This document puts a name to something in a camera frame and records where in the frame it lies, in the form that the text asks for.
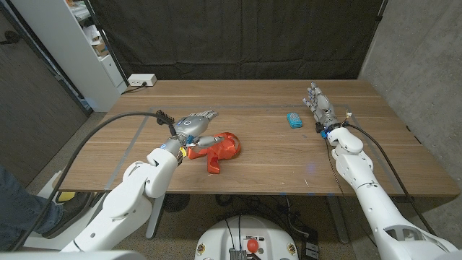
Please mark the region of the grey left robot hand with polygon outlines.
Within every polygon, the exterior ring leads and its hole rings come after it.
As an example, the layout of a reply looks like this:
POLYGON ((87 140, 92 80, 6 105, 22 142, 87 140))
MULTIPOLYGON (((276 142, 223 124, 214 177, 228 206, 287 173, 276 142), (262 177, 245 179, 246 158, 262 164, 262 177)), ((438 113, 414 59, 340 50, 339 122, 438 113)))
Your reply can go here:
POLYGON ((205 149, 223 142, 223 136, 201 136, 212 119, 219 114, 213 110, 192 113, 175 122, 173 117, 162 115, 160 120, 169 126, 171 137, 160 147, 177 155, 181 147, 205 149))

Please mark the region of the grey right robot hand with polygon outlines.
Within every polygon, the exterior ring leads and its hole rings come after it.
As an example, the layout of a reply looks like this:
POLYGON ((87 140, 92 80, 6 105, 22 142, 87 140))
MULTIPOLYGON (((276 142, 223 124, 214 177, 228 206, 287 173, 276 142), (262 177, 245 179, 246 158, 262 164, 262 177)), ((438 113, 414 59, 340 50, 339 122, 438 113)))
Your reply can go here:
POLYGON ((341 124, 336 117, 333 105, 316 83, 310 83, 307 93, 308 97, 303 98, 302 101, 313 113, 316 132, 328 133, 339 128, 341 124))

